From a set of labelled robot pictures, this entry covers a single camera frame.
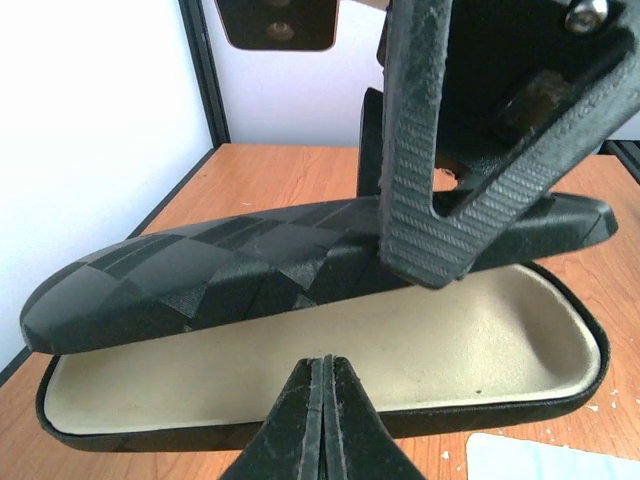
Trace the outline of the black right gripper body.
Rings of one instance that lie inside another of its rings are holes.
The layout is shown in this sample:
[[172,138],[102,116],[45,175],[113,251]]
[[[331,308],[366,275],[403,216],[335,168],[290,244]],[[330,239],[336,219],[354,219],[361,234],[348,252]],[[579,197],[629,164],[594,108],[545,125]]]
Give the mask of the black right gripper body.
[[380,181],[567,171],[635,113],[631,1],[392,1]]

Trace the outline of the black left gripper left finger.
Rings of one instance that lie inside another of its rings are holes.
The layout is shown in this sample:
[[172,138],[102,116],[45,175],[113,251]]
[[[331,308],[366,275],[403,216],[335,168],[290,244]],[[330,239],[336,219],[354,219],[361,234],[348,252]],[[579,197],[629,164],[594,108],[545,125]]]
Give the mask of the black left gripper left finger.
[[323,432],[323,360],[299,361],[258,433],[224,479],[317,479]]

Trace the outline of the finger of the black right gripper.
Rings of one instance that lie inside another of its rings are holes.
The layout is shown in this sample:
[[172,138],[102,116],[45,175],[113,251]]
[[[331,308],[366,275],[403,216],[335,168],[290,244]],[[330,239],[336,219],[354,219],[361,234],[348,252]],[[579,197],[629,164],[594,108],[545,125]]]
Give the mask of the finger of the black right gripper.
[[365,91],[359,136],[357,196],[378,195],[383,163],[383,93]]
[[[635,115],[639,109],[639,5],[631,2],[635,5]],[[472,271],[608,240],[617,223],[607,204],[553,192],[554,185],[586,156],[567,171],[536,168],[518,160],[488,176],[437,168],[428,185],[380,181],[382,263],[413,283],[441,288]]]

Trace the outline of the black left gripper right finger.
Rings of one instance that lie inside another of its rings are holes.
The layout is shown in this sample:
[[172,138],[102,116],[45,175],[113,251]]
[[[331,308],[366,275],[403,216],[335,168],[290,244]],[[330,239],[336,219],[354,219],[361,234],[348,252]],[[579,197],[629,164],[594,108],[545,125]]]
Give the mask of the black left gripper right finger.
[[323,359],[322,477],[421,479],[372,405],[351,363]]

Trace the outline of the black checkered glasses case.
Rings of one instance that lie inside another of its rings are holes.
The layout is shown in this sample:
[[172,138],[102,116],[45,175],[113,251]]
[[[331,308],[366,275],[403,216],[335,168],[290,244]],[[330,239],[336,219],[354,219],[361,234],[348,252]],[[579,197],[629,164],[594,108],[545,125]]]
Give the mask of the black checkered glasses case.
[[52,358],[37,417],[84,451],[240,449],[296,363],[326,355],[351,363],[394,437],[559,417],[594,395],[610,347],[538,259],[616,229],[603,202],[546,195],[440,290],[381,264],[374,196],[131,238],[25,303],[23,337]]

